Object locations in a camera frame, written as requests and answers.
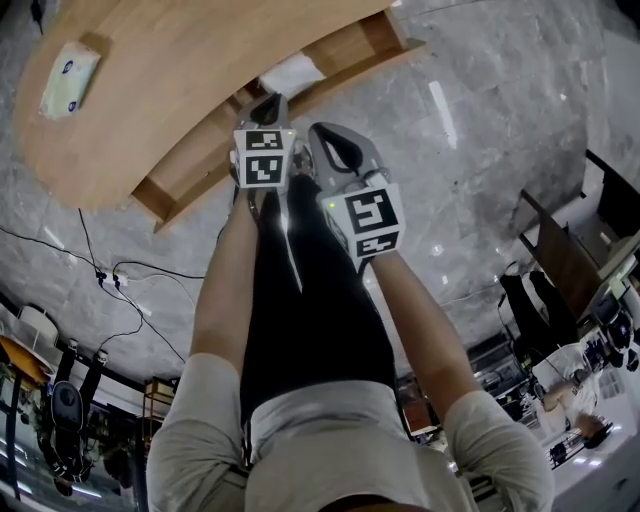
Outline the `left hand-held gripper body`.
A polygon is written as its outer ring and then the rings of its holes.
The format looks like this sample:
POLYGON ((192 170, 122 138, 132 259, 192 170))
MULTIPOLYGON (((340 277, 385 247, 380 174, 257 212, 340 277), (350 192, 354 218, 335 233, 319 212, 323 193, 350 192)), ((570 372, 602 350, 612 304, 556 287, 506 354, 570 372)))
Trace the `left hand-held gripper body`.
POLYGON ((296 142, 289 120, 262 125, 241 118, 232 134, 231 175, 242 189, 279 188, 286 181, 296 142))

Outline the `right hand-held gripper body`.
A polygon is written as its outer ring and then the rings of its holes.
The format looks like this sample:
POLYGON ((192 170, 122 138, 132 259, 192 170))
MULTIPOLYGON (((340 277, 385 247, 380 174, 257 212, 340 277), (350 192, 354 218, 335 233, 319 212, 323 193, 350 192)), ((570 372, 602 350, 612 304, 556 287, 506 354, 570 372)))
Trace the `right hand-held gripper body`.
POLYGON ((316 174, 324 220, 357 272, 375 256, 398 249, 405 216, 399 186, 384 164, 354 171, 323 163, 316 174))

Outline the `white square tissue pack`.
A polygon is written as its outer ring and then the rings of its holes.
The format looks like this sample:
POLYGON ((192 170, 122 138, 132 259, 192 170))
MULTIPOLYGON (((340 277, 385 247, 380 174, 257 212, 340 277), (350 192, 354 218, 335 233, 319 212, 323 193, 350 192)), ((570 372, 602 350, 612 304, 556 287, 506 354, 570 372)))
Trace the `white square tissue pack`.
POLYGON ((313 60, 302 52, 279 62, 258 77, 260 85, 270 93, 290 100, 314 84, 326 79, 313 60))

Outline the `person's right forearm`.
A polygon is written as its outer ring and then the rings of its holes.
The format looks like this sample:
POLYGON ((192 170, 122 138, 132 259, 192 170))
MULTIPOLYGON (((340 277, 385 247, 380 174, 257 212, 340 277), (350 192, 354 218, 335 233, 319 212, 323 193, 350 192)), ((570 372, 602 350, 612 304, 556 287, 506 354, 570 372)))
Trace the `person's right forearm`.
POLYGON ((460 398, 479 389, 449 317, 397 252, 371 261, 408 362, 443 420, 460 398))

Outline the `person's left forearm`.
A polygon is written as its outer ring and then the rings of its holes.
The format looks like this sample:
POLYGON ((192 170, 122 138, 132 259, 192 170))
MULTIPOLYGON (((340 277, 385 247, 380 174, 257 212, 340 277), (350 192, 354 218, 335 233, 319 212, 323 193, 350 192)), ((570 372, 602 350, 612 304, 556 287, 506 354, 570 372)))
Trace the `person's left forearm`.
POLYGON ((242 189, 216 244, 198 297, 192 355, 206 353, 242 371, 253 307, 258 226, 242 189))

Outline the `wooden coffee table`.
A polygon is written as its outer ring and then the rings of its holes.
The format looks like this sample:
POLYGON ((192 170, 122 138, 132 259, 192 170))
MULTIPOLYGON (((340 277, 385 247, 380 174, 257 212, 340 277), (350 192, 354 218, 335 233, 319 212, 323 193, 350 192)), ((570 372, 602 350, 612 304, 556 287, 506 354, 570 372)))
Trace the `wooden coffee table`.
POLYGON ((70 208, 96 211, 131 193, 207 114, 309 44, 392 0, 64 0, 23 72, 17 147, 43 186, 70 208), (63 46, 101 60, 79 110, 39 113, 63 46))

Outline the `person's black trousers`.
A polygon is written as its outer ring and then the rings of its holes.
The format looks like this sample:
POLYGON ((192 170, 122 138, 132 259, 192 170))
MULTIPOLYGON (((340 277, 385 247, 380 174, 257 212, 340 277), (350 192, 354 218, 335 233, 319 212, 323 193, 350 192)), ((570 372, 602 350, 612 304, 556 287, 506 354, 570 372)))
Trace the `person's black trousers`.
POLYGON ((242 251, 251 315, 240 384, 241 422, 255 424, 268 404, 335 391, 347 418, 371 413, 402 423, 391 343, 361 278, 316 202, 319 186, 294 176, 292 217, 282 230, 277 193, 267 193, 253 248, 242 251))

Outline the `dark wooden side table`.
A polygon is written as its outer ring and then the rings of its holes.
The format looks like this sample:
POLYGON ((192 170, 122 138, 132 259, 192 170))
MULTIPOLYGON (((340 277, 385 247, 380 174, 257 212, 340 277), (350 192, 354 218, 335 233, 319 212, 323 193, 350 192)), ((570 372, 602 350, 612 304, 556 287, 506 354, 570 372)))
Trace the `dark wooden side table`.
POLYGON ((603 223, 616 239, 609 244, 604 263, 598 263, 585 248, 569 221, 557 220, 526 190, 520 191, 520 198, 536 212, 538 236, 536 243, 525 233, 520 233, 519 239, 576 320, 587 316, 612 290, 612 280, 623 280, 640 265, 640 192, 591 150, 585 157, 603 172, 602 186, 595 199, 585 196, 575 204, 593 204, 595 209, 586 210, 586 217, 603 223))

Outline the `person's beige t-shirt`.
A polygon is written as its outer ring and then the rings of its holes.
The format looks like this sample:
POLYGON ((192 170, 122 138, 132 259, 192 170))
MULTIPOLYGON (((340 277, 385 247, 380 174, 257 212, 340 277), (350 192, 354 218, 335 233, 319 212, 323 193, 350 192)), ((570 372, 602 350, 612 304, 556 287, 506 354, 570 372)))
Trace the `person's beige t-shirt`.
POLYGON ((190 357, 152 441, 151 512, 320 512, 354 495, 431 512, 551 512, 554 479, 539 441, 486 392, 449 409, 447 452, 408 438, 382 384, 289 392, 255 410, 244 472, 239 391, 230 363, 190 357))

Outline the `wooden rack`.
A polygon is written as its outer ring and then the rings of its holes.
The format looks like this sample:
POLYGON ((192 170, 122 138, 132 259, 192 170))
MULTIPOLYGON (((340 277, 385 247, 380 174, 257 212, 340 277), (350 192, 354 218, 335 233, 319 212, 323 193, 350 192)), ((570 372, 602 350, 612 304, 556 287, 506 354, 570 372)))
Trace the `wooden rack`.
POLYGON ((174 401, 180 378, 152 377, 144 385, 142 401, 142 438, 149 451, 155 433, 160 429, 174 401))

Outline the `white round basket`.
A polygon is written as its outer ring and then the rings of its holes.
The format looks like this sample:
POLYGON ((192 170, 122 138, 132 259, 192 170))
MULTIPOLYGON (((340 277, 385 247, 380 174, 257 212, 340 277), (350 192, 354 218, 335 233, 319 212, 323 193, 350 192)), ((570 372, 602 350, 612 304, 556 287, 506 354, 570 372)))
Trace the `white round basket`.
POLYGON ((24 305, 19 310, 18 319, 35 330, 33 348, 55 346, 59 330, 45 310, 34 305, 24 305))

